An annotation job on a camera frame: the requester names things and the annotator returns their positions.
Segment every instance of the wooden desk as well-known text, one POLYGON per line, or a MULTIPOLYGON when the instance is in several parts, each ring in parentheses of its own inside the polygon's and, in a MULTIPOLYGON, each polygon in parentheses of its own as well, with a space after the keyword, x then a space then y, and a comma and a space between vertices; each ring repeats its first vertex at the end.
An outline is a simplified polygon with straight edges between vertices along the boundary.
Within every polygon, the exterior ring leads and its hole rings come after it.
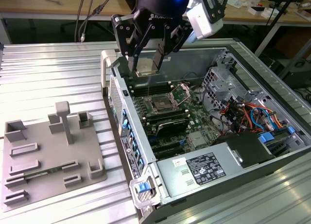
MULTIPOLYGON (((264 7, 269 7, 269 3, 271 3, 268 0, 261 0, 260 3, 264 7)), ((248 11, 248 7, 241 7, 241 8, 236 8, 233 7, 229 4, 226 6, 225 10, 225 17, 224 21, 236 21, 236 22, 249 22, 253 23, 253 25, 261 25, 262 23, 265 25, 267 23, 268 19, 265 19, 262 16, 254 16, 248 11)), ((278 20, 278 23, 283 23, 282 25, 286 24, 307 24, 311 25, 311 23, 299 15, 295 13, 297 9, 296 8, 291 8, 290 6, 287 8, 287 14, 281 16, 281 18, 278 20)))
MULTIPOLYGON (((0 0, 0 42, 10 44, 10 39, 2 18, 29 18, 29 19, 76 19, 80 0, 60 0, 63 4, 58 5, 47 0, 0 0)), ((94 0, 92 10, 105 0, 94 0)), ((261 0, 261 3, 268 7, 268 0, 261 0)), ((84 19, 88 10, 89 0, 85 0, 81 19, 84 19)), ((261 16, 254 16, 247 11, 247 7, 235 8, 227 5, 225 10, 224 24, 239 25, 265 25, 267 19, 261 16)), ((304 20, 295 13, 296 9, 288 8, 288 13, 283 15, 274 28, 262 42, 256 55, 259 55, 268 42, 277 32, 280 26, 305 26, 310 27, 311 23, 304 20)), ((130 14, 131 10, 125 0, 110 0, 98 16, 90 20, 110 20, 111 15, 130 14)))
MULTIPOLYGON (((59 0, 63 4, 47 0, 0 0, 0 12, 8 13, 39 13, 39 14, 74 14, 78 12, 80 0, 59 0)), ((105 0, 94 0, 91 10, 102 4, 105 0)), ((87 15, 90 0, 84 0, 81 10, 82 15, 87 15)), ((113 14, 127 15, 131 13, 125 0, 110 0, 103 11, 102 16, 113 14)))

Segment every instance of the robotic arm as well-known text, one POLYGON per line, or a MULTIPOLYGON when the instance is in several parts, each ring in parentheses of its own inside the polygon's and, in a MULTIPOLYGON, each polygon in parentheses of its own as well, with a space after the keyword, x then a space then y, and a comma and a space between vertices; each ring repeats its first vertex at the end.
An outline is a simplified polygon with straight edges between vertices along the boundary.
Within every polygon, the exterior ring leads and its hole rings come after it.
POLYGON ((128 56, 130 71, 137 72, 141 50, 151 38, 162 39, 152 65, 152 71, 158 72, 164 56, 172 51, 178 52, 192 31, 197 39, 203 39, 222 28, 227 0, 222 4, 218 3, 218 0, 137 0, 136 2, 136 8, 131 15, 112 16, 117 44, 122 55, 128 56), (185 12, 189 21, 183 16, 185 12))

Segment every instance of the warning label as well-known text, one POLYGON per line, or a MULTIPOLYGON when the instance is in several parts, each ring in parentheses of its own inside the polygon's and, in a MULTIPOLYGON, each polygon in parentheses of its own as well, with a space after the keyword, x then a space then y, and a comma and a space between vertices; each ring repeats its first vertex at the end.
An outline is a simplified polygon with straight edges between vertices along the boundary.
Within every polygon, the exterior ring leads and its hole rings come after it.
POLYGON ((203 185, 225 176, 225 172, 214 153, 189 159, 187 160, 187 165, 198 185, 203 185))

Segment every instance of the aluminum extrusion table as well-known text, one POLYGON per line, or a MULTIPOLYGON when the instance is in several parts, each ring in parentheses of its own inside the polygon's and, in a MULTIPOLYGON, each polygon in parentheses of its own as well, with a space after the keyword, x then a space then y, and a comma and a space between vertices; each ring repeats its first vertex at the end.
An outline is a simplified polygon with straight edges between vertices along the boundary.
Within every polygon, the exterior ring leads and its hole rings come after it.
MULTIPOLYGON (((247 60, 252 53, 232 39, 230 43, 247 60)), ((115 49, 115 42, 84 44, 7 45, 0 50, 0 137, 4 122, 43 121, 54 103, 67 100, 72 114, 88 110, 103 153, 108 179, 6 213, 1 223, 138 223, 138 215, 125 180, 119 153, 101 95, 100 53, 115 49)), ((311 111, 280 80, 270 81, 264 65, 254 66, 293 108, 311 123, 311 111)), ((248 74, 240 74, 248 83, 248 74)), ((3 139, 0 138, 0 164, 3 139)), ((274 174, 215 197, 162 223, 289 223, 311 222, 311 154, 274 174)))

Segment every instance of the robotiq logo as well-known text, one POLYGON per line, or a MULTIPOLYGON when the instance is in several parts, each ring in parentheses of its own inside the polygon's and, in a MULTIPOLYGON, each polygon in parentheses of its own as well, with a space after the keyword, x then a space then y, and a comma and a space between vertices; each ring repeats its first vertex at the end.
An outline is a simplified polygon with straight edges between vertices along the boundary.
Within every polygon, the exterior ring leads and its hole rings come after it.
POLYGON ((149 21, 151 21, 154 18, 156 18, 156 19, 173 19, 172 17, 161 17, 161 16, 156 15, 156 14, 150 14, 149 21))

